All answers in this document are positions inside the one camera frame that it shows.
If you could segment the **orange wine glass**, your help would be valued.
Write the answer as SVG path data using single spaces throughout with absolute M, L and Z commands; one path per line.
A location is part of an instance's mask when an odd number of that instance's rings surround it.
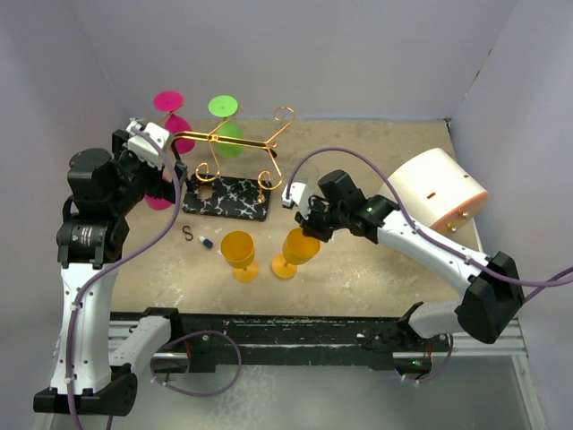
M 259 266 L 255 261 L 254 242 L 247 232 L 237 230 L 226 234 L 220 251 L 236 280 L 249 283 L 257 278 Z
M 294 228 L 286 236 L 281 253 L 273 258 L 271 270 L 280 279 L 292 279 L 298 267 L 309 262 L 320 249 L 319 239 L 306 236 L 302 228 Z

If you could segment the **pink wine glass front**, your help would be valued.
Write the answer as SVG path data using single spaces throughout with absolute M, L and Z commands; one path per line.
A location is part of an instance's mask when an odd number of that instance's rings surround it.
M 152 190 L 151 194 L 144 196 L 144 201 L 154 211 L 163 211 L 170 208 L 175 201 L 175 192 L 172 182 L 163 176 L 161 182 Z

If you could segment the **pink wine glass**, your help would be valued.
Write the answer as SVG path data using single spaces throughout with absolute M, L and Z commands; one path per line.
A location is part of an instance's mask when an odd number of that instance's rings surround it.
M 175 192 L 172 182 L 163 176 L 161 182 L 152 190 L 151 194 L 144 196 L 144 201 L 154 211 L 163 211 L 170 208 L 175 201 Z
M 184 105 L 184 96 L 175 90 L 165 90 L 158 93 L 153 99 L 153 106 L 156 110 L 164 112 L 166 118 L 164 127 L 172 134 L 191 132 L 192 128 L 188 121 L 177 114 L 177 111 Z M 180 154 L 185 154 L 193 150 L 195 140 L 176 139 L 175 146 Z

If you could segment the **gold wine glass rack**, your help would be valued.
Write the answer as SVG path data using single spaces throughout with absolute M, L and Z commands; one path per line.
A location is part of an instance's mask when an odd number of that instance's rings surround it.
M 207 133 L 191 131 L 174 135 L 174 141 L 185 138 L 207 143 L 216 167 L 216 171 L 211 172 L 209 164 L 202 162 L 187 177 L 183 212 L 259 222 L 267 219 L 270 194 L 283 184 L 283 174 L 277 163 L 278 154 L 275 152 L 277 138 L 295 121 L 295 111 L 290 107 L 278 107 L 274 111 L 274 120 L 279 122 L 281 127 L 264 141 L 219 135 L 217 130 L 222 125 L 221 122 Z M 262 150 L 269 156 L 274 170 L 262 170 L 255 179 L 224 176 L 221 174 L 216 151 L 218 142 Z

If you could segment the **green wine glass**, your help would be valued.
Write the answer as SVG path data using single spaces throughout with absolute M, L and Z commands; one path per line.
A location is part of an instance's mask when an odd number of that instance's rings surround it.
M 218 95 L 213 98 L 208 105 L 209 112 L 221 120 L 221 126 L 217 130 L 219 135 L 242 139 L 244 137 L 242 129 L 237 122 L 231 120 L 238 111 L 238 101 L 229 95 Z M 240 156 L 244 147 L 234 144 L 220 143 L 216 144 L 218 154 L 224 158 L 237 158 Z

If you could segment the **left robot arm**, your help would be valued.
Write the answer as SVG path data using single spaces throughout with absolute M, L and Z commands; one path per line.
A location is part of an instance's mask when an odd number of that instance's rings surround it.
M 90 148 L 69 162 L 71 195 L 56 234 L 64 307 L 56 366 L 46 389 L 35 394 L 37 413 L 124 417 L 153 354 L 184 342 L 175 309 L 148 310 L 133 332 L 111 349 L 111 302 L 125 255 L 127 214 L 145 196 L 182 202 L 187 166 L 167 156 L 173 135 L 152 122 L 132 121 L 112 134 L 112 149 Z

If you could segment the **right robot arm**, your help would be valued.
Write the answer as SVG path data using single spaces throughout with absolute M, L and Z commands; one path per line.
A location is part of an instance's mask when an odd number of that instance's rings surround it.
M 418 350 L 439 334 L 465 332 L 493 344 L 525 303 L 517 265 L 503 252 L 494 256 L 466 248 L 407 218 L 396 202 L 380 194 L 367 198 L 343 170 L 328 173 L 315 194 L 305 183 L 286 186 L 282 198 L 296 206 L 304 235 L 327 243 L 346 229 L 376 245 L 385 245 L 438 274 L 458 293 L 455 300 L 418 303 L 403 316 L 399 343 Z

